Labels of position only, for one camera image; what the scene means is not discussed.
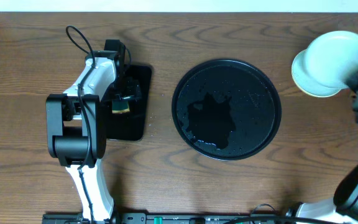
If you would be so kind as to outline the green yellow sponge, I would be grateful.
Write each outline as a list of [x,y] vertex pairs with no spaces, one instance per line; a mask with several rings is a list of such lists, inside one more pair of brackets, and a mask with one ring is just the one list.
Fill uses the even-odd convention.
[[112,114],[124,114],[124,113],[129,113],[130,112],[130,108],[129,108],[129,103],[128,101],[118,101],[118,100],[113,100],[111,103],[111,112]]

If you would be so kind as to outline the light green plate with stain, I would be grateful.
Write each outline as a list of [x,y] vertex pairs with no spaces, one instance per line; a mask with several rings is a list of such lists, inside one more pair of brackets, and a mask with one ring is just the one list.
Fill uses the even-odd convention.
[[291,65],[291,75],[295,85],[303,93],[317,98],[327,98],[338,94],[340,89],[323,86],[308,75],[304,66],[305,53],[306,50],[298,53]]

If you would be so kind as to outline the yellow plate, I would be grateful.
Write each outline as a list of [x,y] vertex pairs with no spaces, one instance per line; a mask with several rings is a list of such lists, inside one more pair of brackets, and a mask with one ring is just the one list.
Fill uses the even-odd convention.
[[337,93],[336,89],[325,87],[307,75],[294,73],[292,78],[296,86],[307,95],[324,98],[333,96]]

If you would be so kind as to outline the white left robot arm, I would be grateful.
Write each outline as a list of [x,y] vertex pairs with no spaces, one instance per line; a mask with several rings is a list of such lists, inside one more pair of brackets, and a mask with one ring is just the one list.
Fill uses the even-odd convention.
[[87,58],[77,80],[46,99],[48,152],[71,175],[83,211],[45,215],[44,223],[117,223],[103,171],[107,141],[138,141],[145,129],[152,69],[120,59]]

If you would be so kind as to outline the black rectangular tray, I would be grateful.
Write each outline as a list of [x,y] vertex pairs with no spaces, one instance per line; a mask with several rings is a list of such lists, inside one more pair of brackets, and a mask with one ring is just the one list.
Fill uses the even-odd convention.
[[112,114],[111,103],[106,103],[103,123],[106,128],[106,137],[114,140],[138,141],[142,138],[145,128],[147,114],[147,103],[149,99],[150,83],[152,78],[152,67],[149,65],[132,65],[131,67],[140,67],[139,81],[142,92],[142,99],[130,101],[129,113]]

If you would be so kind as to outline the round black tray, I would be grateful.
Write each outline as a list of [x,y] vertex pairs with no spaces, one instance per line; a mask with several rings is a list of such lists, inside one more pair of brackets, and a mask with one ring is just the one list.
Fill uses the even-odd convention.
[[215,59],[189,70],[172,98],[172,119],[198,153],[221,161],[254,156],[276,136],[282,118],[278,91],[254,65]]

